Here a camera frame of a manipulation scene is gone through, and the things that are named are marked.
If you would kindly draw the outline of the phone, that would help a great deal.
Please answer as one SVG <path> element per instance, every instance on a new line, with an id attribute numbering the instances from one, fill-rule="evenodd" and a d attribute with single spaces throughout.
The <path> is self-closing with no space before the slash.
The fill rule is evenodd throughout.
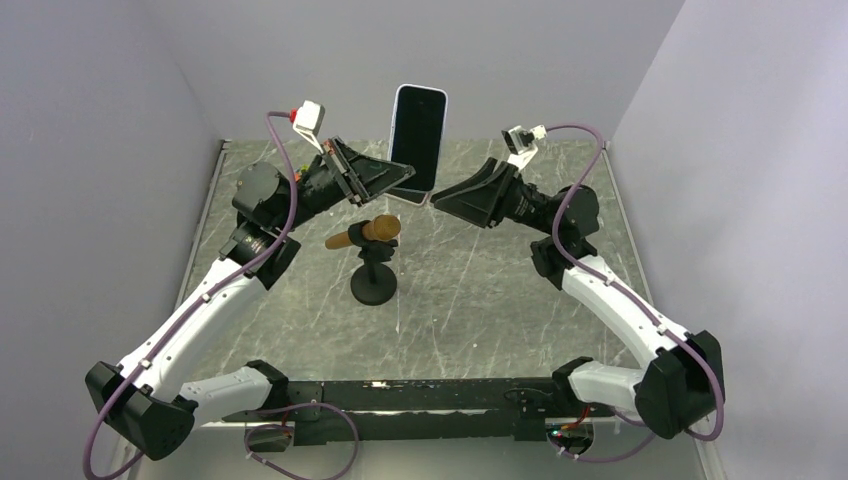
<path id="1" fill-rule="evenodd" d="M 389 159 L 411 165 L 415 175 L 395 188 L 431 192 L 435 187 L 448 96 L 442 89 L 400 85 L 395 94 Z"/>
<path id="2" fill-rule="evenodd" d="M 392 188 L 387 193 L 391 198 L 408 203 L 410 205 L 421 207 L 425 205 L 430 199 L 430 192 L 422 192 L 415 190 L 407 190 L 400 188 Z"/>

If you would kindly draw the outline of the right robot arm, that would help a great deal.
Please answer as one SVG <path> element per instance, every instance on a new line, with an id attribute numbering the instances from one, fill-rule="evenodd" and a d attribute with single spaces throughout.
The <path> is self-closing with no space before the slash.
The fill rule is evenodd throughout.
<path id="1" fill-rule="evenodd" d="M 553 406 L 578 414 L 588 404 L 630 412 L 653 434 L 671 439 L 724 403 L 721 346 L 708 331 L 691 333 L 661 315 L 621 280 L 590 244 L 599 201 L 585 185 L 554 195 L 525 181 L 512 164 L 488 159 L 474 175 L 433 195 L 435 209 L 481 228 L 509 219 L 544 233 L 531 243 L 537 274 L 586 307 L 627 347 L 634 368 L 580 357 L 552 374 Z"/>

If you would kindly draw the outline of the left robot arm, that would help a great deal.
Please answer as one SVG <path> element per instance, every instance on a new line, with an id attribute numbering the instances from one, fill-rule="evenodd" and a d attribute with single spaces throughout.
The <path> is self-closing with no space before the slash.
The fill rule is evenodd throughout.
<path id="1" fill-rule="evenodd" d="M 86 386 L 105 423 L 152 460 L 172 454 L 197 427 L 253 411 L 279 417 L 289 381 L 265 361 L 203 381 L 190 374 L 205 349 L 282 277 L 299 251 L 289 232 L 342 201 L 361 206 L 414 170 L 328 139 L 290 181 L 264 161 L 243 169 L 232 199 L 237 226 L 198 287 L 141 346 L 118 364 L 95 364 Z"/>

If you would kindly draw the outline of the gold microphone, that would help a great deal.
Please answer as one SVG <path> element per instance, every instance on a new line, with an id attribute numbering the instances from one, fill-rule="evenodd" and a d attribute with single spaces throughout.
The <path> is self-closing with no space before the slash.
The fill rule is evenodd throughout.
<path id="1" fill-rule="evenodd" d="M 388 242 L 401 231 L 401 222 L 394 215 L 379 215 L 348 227 L 344 232 L 327 238 L 324 246 L 328 250 L 338 250 L 351 246 L 364 246 L 367 242 Z"/>

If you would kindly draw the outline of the black microphone stand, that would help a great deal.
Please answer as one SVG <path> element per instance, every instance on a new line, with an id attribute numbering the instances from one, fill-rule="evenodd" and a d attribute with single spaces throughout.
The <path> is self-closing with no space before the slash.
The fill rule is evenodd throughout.
<path id="1" fill-rule="evenodd" d="M 388 302 L 396 293 L 397 278 L 386 265 L 398 246 L 396 237 L 388 242 L 367 242 L 360 248 L 358 257 L 363 265 L 357 268 L 350 280 L 353 297 L 363 305 L 378 306 Z"/>

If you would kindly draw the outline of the black base beam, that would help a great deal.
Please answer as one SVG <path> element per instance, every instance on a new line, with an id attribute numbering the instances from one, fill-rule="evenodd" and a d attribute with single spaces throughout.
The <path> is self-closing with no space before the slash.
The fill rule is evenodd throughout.
<path id="1" fill-rule="evenodd" d="M 288 396 L 228 422 L 279 423 L 297 446 L 345 441 L 506 437 L 543 441 L 550 430 L 604 408 L 571 397 L 549 377 L 292 381 Z"/>

